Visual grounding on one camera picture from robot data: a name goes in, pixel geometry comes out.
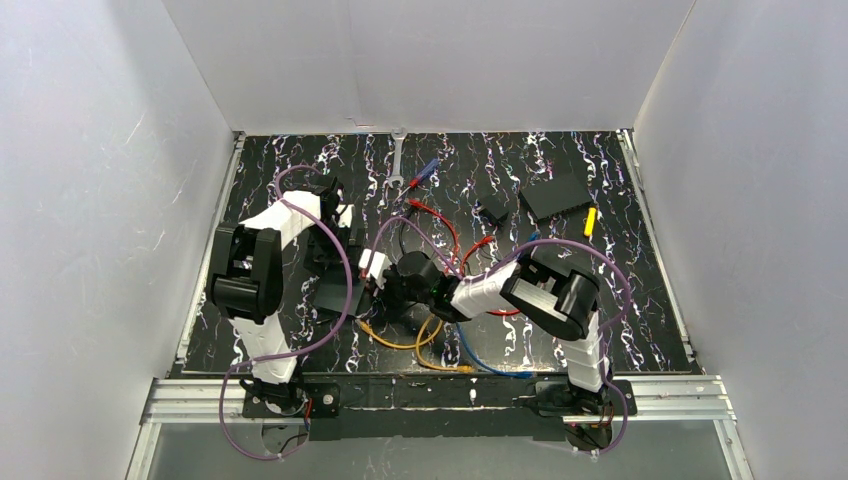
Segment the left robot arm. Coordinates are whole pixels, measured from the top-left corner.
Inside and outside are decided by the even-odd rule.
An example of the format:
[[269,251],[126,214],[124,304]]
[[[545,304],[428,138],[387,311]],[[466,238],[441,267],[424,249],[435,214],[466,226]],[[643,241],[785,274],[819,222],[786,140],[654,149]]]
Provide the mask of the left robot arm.
[[278,191],[277,201],[261,213],[221,223],[214,232],[206,298],[235,329],[261,385],[284,385],[297,367],[298,355],[288,345],[278,311],[285,287],[283,253],[303,232],[311,235],[305,267],[314,275],[339,274],[340,318],[356,311],[361,235],[353,227],[352,205],[341,199],[343,190],[337,177],[319,175],[299,190]]

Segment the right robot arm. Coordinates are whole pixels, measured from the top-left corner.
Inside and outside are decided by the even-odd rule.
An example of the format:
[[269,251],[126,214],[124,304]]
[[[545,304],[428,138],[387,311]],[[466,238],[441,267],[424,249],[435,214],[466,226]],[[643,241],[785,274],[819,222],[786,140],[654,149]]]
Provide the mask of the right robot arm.
[[563,352],[572,386],[591,393],[605,387],[609,361],[600,347],[600,282],[541,247],[464,278],[444,272],[424,252],[413,251],[389,265],[382,279],[388,301],[422,304],[445,322],[517,310],[566,343]]

